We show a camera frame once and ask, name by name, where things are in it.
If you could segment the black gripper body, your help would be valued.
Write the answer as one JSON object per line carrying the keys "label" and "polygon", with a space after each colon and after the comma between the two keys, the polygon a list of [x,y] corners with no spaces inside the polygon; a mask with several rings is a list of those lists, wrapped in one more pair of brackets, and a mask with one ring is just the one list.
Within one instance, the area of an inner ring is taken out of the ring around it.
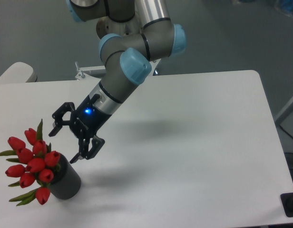
{"label": "black gripper body", "polygon": [[70,130],[79,140],[90,140],[102,125],[111,117],[93,105],[100,100],[100,95],[87,96],[83,102],[70,114]]}

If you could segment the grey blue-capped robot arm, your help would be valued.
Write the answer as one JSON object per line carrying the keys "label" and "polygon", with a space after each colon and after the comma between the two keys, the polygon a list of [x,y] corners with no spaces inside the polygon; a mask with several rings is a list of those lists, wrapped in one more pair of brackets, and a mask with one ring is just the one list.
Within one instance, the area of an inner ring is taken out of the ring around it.
{"label": "grey blue-capped robot arm", "polygon": [[172,23],[164,0],[69,0],[67,6],[75,21],[114,22],[98,46],[105,76],[79,106],[66,102],[52,115],[50,136],[67,125],[78,138],[76,162],[96,156],[105,143],[97,131],[153,73],[152,61],[185,51],[186,34]]}

